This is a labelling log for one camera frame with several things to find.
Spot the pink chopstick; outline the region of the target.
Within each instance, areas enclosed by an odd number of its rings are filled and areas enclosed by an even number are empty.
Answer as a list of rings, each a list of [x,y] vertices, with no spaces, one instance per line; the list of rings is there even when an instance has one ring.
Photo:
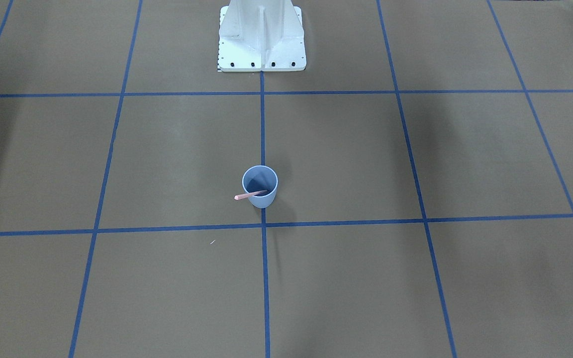
[[[253,197],[253,196],[257,196],[257,195],[260,195],[260,194],[266,193],[266,192],[268,192],[268,191],[267,191],[267,190],[259,190],[259,191],[256,191],[256,192],[241,193],[241,194],[239,194],[239,195],[235,195],[235,196],[234,196],[234,200],[240,201],[240,200],[242,200],[242,199],[246,199],[246,198],[250,198],[250,197]]]

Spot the light blue plastic cup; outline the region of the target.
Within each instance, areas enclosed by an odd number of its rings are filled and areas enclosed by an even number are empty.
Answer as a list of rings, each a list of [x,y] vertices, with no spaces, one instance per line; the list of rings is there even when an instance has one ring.
[[[249,202],[257,209],[266,209],[277,196],[279,177],[272,168],[257,165],[245,171],[241,184],[245,193],[257,192],[248,197]]]

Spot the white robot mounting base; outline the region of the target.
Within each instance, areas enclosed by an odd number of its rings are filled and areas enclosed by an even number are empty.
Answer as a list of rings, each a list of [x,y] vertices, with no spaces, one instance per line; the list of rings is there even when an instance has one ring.
[[[290,0],[232,0],[220,9],[217,69],[304,71],[302,9]]]

